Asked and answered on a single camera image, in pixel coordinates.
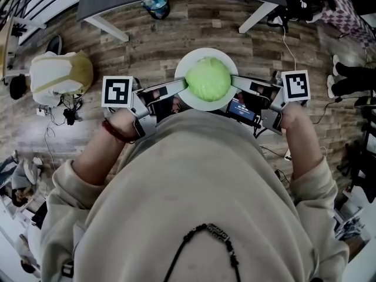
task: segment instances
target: leg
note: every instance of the leg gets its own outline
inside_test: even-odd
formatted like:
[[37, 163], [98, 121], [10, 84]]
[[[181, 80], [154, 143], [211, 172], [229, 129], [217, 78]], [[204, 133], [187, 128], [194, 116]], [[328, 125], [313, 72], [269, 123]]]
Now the leg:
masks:
[[0, 164], [0, 172], [3, 171], [4, 168], [6, 168], [6, 166], [8, 164], [11, 164], [12, 162], [14, 162], [13, 157], [7, 157], [6, 160]]
[[249, 29], [252, 28], [259, 20], [268, 15], [274, 8], [278, 5], [270, 2], [265, 2], [256, 10], [252, 16], [250, 16], [241, 27], [239, 27], [239, 33], [246, 33]]
[[35, 212], [35, 215], [31, 218], [32, 223], [34, 223], [40, 230], [42, 230], [43, 221], [47, 215], [47, 203], [44, 202], [43, 205]]
[[363, 79], [370, 79], [373, 82], [373, 79], [376, 78], [376, 70], [370, 68], [363, 68], [363, 67], [348, 67], [343, 65], [342, 63], [337, 63], [335, 68], [337, 69], [338, 73], [342, 76], [347, 78], [359, 79], [362, 77]]
[[27, 69], [21, 69], [21, 70], [6, 70], [5, 71], [5, 76], [18, 76], [20, 74], [23, 74], [23, 75], [30, 75], [29, 74], [29, 70]]
[[5, 183], [5, 181], [8, 179], [8, 177], [10, 177], [13, 174], [15, 169], [16, 169], [16, 166], [7, 170], [6, 172], [0, 173], [0, 186], [2, 186]]
[[108, 32], [110, 35], [113, 35], [115, 38], [120, 39], [123, 42], [129, 41], [129, 37], [124, 32], [104, 20], [100, 15], [88, 17], [85, 21], [105, 32]]
[[30, 25], [30, 26], [38, 27], [38, 28], [42, 28], [42, 29], [46, 29], [46, 27], [47, 27], [46, 24], [40, 23], [37, 20], [31, 21], [31, 20], [27, 20], [27, 19], [18, 18], [16, 16], [13, 17], [13, 20], [14, 20], [15, 23]]
[[331, 90], [334, 95], [342, 96], [352, 94], [357, 91], [369, 90], [369, 88], [367, 88], [367, 85], [365, 85], [363, 82], [360, 82], [359, 78], [346, 78], [332, 85]]

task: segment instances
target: red bracelet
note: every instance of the red bracelet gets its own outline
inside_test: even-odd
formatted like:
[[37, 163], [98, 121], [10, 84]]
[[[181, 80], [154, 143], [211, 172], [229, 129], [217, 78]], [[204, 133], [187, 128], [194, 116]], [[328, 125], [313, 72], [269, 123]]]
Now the red bracelet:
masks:
[[127, 137], [124, 137], [122, 134], [120, 134], [112, 125], [111, 123], [106, 119], [102, 122], [102, 126], [107, 130], [112, 136], [117, 138], [117, 140], [120, 140], [121, 142], [124, 143], [129, 143], [134, 141], [135, 139], [130, 139]]

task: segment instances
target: floor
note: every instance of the floor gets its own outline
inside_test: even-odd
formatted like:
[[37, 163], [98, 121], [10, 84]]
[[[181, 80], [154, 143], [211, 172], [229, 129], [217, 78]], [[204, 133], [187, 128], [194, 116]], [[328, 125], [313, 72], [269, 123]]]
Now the floor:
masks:
[[[171, 13], [164, 21], [152, 19], [139, 4], [108, 13], [105, 18], [130, 36], [128, 43], [86, 22], [77, 23], [76, 8], [55, 18], [45, 30], [26, 41], [17, 51], [16, 68], [29, 67], [32, 58], [44, 52], [50, 38], [60, 34], [64, 53], [82, 49], [89, 54], [95, 66], [95, 82], [83, 99], [79, 111], [82, 121], [73, 126], [53, 125], [50, 117], [36, 115], [38, 104], [30, 94], [14, 101], [8, 95], [8, 88], [1, 86], [0, 159], [14, 149], [18, 149], [21, 156], [39, 156], [46, 164], [45, 177], [50, 177], [54, 165], [57, 168], [65, 160], [75, 158], [103, 120], [100, 106], [103, 75], [132, 75], [139, 78], [144, 87], [168, 82], [173, 79], [179, 60], [202, 47], [227, 53], [239, 74], [244, 76], [270, 79], [274, 70], [293, 70], [294, 59], [283, 44], [283, 31], [259, 23], [245, 35], [238, 33], [237, 28], [257, 9], [259, 2], [170, 0], [170, 4]], [[311, 100], [307, 103], [307, 113], [316, 122], [331, 101], [326, 87], [327, 75], [333, 67], [331, 56], [338, 54], [347, 65], [363, 65], [365, 52], [350, 37], [338, 40], [339, 32], [331, 26], [296, 22], [289, 26], [286, 43], [297, 59], [297, 69], [309, 72]], [[344, 145], [362, 138], [363, 119], [353, 109], [354, 101], [345, 99], [330, 105], [320, 124], [315, 125], [340, 189], [349, 183], [349, 179], [335, 169], [344, 155]], [[54, 115], [56, 123], [63, 122], [61, 110], [55, 110]], [[46, 133], [47, 126], [53, 130]], [[259, 142], [280, 155], [287, 150], [286, 139], [272, 132], [263, 133]], [[291, 162], [266, 150], [265, 154], [273, 167], [290, 178]]]

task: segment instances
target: cable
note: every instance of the cable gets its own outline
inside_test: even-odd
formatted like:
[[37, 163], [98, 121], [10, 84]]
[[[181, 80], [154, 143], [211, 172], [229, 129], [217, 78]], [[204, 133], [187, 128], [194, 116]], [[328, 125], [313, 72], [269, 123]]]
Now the cable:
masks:
[[326, 113], [326, 111], [327, 111], [327, 107], [328, 107], [328, 105], [331, 105], [332, 103], [335, 103], [335, 101], [330, 102], [330, 103], [328, 103], [328, 104], [325, 106], [325, 108], [324, 108], [324, 113], [321, 115], [321, 117], [320, 117], [320, 119], [318, 120], [318, 122], [313, 123], [314, 125], [317, 125], [317, 124], [320, 123], [320, 121], [322, 120], [322, 118], [324, 117], [324, 115], [325, 115], [325, 113]]
[[46, 114], [46, 115], [49, 115], [49, 116], [50, 116], [51, 122], [52, 122], [54, 125], [56, 125], [56, 126], [60, 126], [60, 125], [63, 125], [63, 124], [66, 122], [66, 118], [64, 118], [63, 123], [59, 123], [59, 124], [56, 123], [56, 122], [55, 122], [55, 116], [54, 116], [53, 113], [52, 113], [52, 109], [51, 109], [51, 108], [48, 108], [48, 110], [46, 110], [46, 107], [44, 107], [43, 110], [45, 111], [45, 114]]
[[284, 158], [284, 156], [281, 156], [280, 154], [275, 153], [274, 151], [272, 151], [271, 149], [269, 149], [269, 148], [267, 148], [267, 147], [265, 147], [265, 146], [261, 146], [261, 145], [260, 145], [260, 147], [263, 148], [263, 149], [268, 150], [268, 151], [271, 152], [271, 153], [274, 153], [274, 154], [277, 155], [278, 157]]
[[48, 147], [48, 144], [47, 144], [47, 140], [46, 140], [46, 136], [48, 136], [48, 138], [52, 138], [48, 134], [48, 129], [50, 129], [53, 132], [53, 137], [56, 137], [56, 134], [55, 134], [55, 131], [51, 127], [49, 127], [49, 123], [48, 123], [48, 125], [46, 127], [46, 131], [45, 131], [45, 143], [46, 143], [46, 146], [47, 146], [47, 150], [48, 150], [49, 156], [51, 157], [53, 169], [56, 171], [55, 162], [53, 161], [53, 157], [52, 157], [51, 151], [49, 150], [49, 147]]
[[327, 148], [325, 146], [320, 146], [320, 148], [324, 148], [325, 149], [325, 157], [327, 157], [328, 156], [328, 150], [327, 150]]
[[352, 97], [345, 97], [345, 98], [337, 97], [337, 98], [335, 99], [335, 101], [332, 101], [332, 102], [328, 103], [328, 104], [325, 106], [325, 108], [324, 108], [324, 113], [321, 115], [321, 117], [320, 117], [320, 119], [318, 120], [318, 122], [315, 122], [315, 123], [313, 123], [313, 124], [314, 124], [314, 125], [317, 125], [317, 124], [320, 123], [320, 121], [322, 120], [322, 118], [324, 117], [324, 115], [325, 115], [325, 113], [326, 113], [326, 111], [327, 111], [328, 105], [331, 105], [332, 103], [338, 103], [338, 102], [341, 102], [341, 101], [344, 100], [344, 99], [351, 99], [351, 98], [361, 98], [361, 97], [360, 97], [360, 96], [352, 96]]
[[367, 52], [367, 47], [364, 48], [364, 51], [365, 51], [365, 61], [368, 63], [368, 52]]
[[263, 132], [265, 132], [267, 130], [267, 128], [265, 127], [260, 133], [258, 133], [257, 135], [255, 135], [254, 137], [257, 139]]
[[288, 180], [288, 178], [286, 177], [286, 175], [284, 174], [284, 172], [283, 172], [282, 170], [280, 170], [280, 169], [277, 169], [277, 171], [281, 172], [281, 173], [283, 174], [283, 176], [284, 176], [284, 180], [286, 180], [286, 181], [287, 181], [287, 183], [289, 183], [289, 184], [290, 184], [290, 181]]
[[296, 71], [296, 58], [295, 58], [295, 56], [293, 55], [293, 53], [291, 52], [291, 50], [290, 50], [290, 48], [287, 46], [287, 44], [286, 44], [286, 42], [285, 42], [285, 37], [286, 37], [286, 28], [284, 27], [284, 26], [282, 26], [283, 27], [283, 42], [284, 42], [284, 44], [286, 45], [286, 47], [287, 47], [287, 49], [288, 49], [288, 51], [290, 51], [290, 53], [291, 53], [291, 55], [292, 55], [292, 57], [294, 58], [294, 63], [295, 63], [295, 71]]

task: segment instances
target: lettuce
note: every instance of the lettuce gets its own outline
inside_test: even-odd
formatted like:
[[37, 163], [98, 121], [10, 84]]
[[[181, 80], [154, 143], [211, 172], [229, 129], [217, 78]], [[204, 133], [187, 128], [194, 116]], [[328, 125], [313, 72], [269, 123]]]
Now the lettuce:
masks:
[[186, 74], [189, 89], [207, 102], [221, 99], [231, 86], [231, 76], [225, 64], [216, 58], [204, 58]]

